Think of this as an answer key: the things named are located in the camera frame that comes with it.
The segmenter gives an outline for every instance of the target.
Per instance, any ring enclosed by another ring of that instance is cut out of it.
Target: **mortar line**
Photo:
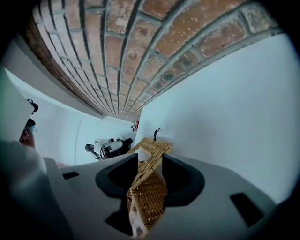
[[[249,25],[247,23],[247,20],[246,20],[246,18],[244,16],[244,13],[243,13],[242,9],[239,10],[239,19],[240,19],[240,23],[242,25],[242,28],[243,28],[243,30],[245,32],[246,37],[247,36],[251,36],[252,35],[251,34],[251,30],[250,30],[250,27],[249,27]]]
[[[126,57],[125,53],[127,52],[127,48],[128,48],[129,42],[130,42],[130,36],[131,36],[132,31],[134,29],[135,23],[137,21],[137,14],[139,12],[140,6],[142,6],[144,2],[145,2],[145,0],[137,0],[136,1],[134,9],[132,10],[132,13],[130,15],[130,19],[129,19],[128,24],[127,24],[127,29],[126,29],[126,33],[125,33],[126,38],[123,41],[123,46],[122,46],[122,50],[121,50],[120,78],[123,76],[123,74],[122,74],[123,73],[123,65],[124,65],[125,57]],[[123,112],[124,112],[124,109],[125,109],[125,105],[124,105],[124,108],[122,110],[121,118],[122,118],[122,115],[123,115]]]
[[[94,75],[94,78],[95,78],[95,80],[96,80],[96,82],[98,84],[99,90],[102,92],[101,87],[99,85],[99,82],[97,80],[97,76],[95,74],[95,69],[94,69],[94,66],[92,64],[91,57],[90,57],[90,50],[89,50],[89,45],[88,45],[88,40],[87,40],[87,31],[86,31],[86,28],[85,28],[85,1],[84,0],[79,0],[79,6],[78,7],[79,7],[80,25],[81,25],[81,29],[82,29],[82,37],[83,37],[84,48],[85,48],[87,56],[88,56],[88,58],[90,60],[89,65],[91,67],[92,74]],[[88,76],[85,73],[85,71],[84,71],[83,68],[82,68],[82,70],[83,70],[83,73],[85,74],[86,78],[88,79],[88,81],[90,83],[90,80],[89,80],[89,78],[88,78]],[[105,104],[102,102],[102,100],[100,98],[99,98],[99,100],[97,100],[89,89],[88,89],[88,91],[91,93],[91,95],[93,96],[93,98],[95,99],[96,102],[100,101],[105,106]]]
[[[166,19],[162,22],[160,28],[157,30],[154,38],[151,40],[148,49],[146,51],[146,53],[144,54],[139,67],[137,68],[137,71],[135,73],[134,79],[132,82],[134,82],[136,80],[136,77],[139,75],[142,67],[144,66],[146,60],[148,59],[152,49],[154,49],[155,45],[157,44],[157,42],[159,41],[159,39],[162,37],[162,35],[164,34],[165,30],[168,29],[168,27],[173,23],[174,19],[182,12],[182,10],[188,6],[188,4],[190,4],[193,0],[183,0],[183,1],[179,1],[174,7],[173,7],[173,11],[166,17]]]
[[[167,61],[169,60],[168,57],[162,55],[160,52],[156,52],[154,49],[152,49],[152,50],[150,51],[150,54],[149,54],[149,55],[153,55],[153,56],[155,56],[155,57],[158,57],[158,58],[160,58],[161,60],[163,60],[163,61],[165,61],[165,62],[167,62]]]
[[[87,13],[101,13],[103,11],[105,11],[105,7],[87,7],[85,8],[85,11]]]
[[[64,9],[61,9],[61,10],[53,11],[53,16],[58,15],[58,14],[65,14],[65,13],[66,13],[66,11]]]
[[[109,30],[106,30],[105,33],[106,33],[107,36],[113,36],[113,37],[121,38],[121,39],[126,38],[126,35],[124,35],[124,34],[117,33],[117,32],[112,32],[112,31],[109,31]]]
[[[102,62],[103,62],[103,68],[104,68],[104,74],[106,76],[105,80],[106,80],[106,84],[107,84],[107,89],[108,89],[108,95],[109,95],[109,100],[110,102],[112,103],[112,115],[113,114],[113,111],[114,111],[114,106],[113,106],[113,101],[112,101],[112,96],[111,96],[111,92],[109,90],[109,79],[108,79],[108,71],[107,71],[107,56],[106,56],[106,34],[105,34],[105,31],[107,29],[107,15],[108,15],[108,8],[109,8],[109,5],[110,5],[110,0],[104,0],[103,2],[103,5],[104,5],[104,11],[102,13],[102,19],[101,19],[101,35],[100,35],[100,39],[101,39],[101,48],[102,48]]]
[[[82,32],[83,30],[81,28],[72,28],[70,29],[71,33],[78,33],[78,32]]]
[[[195,48],[194,46],[191,47],[190,51],[197,57],[197,59],[199,61],[201,61],[202,59],[206,60],[206,57],[204,57],[202,55],[202,53],[197,48]]]
[[[143,20],[146,20],[152,24],[155,24],[155,25],[161,24],[161,20],[159,20],[158,18],[153,17],[145,12],[139,11],[137,15],[138,15],[138,17],[142,18]]]

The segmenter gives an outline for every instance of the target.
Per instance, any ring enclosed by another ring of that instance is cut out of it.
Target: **vaulted brick ceiling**
[[[22,35],[48,71],[126,120],[204,66],[281,32],[243,0],[42,0],[32,16]]]

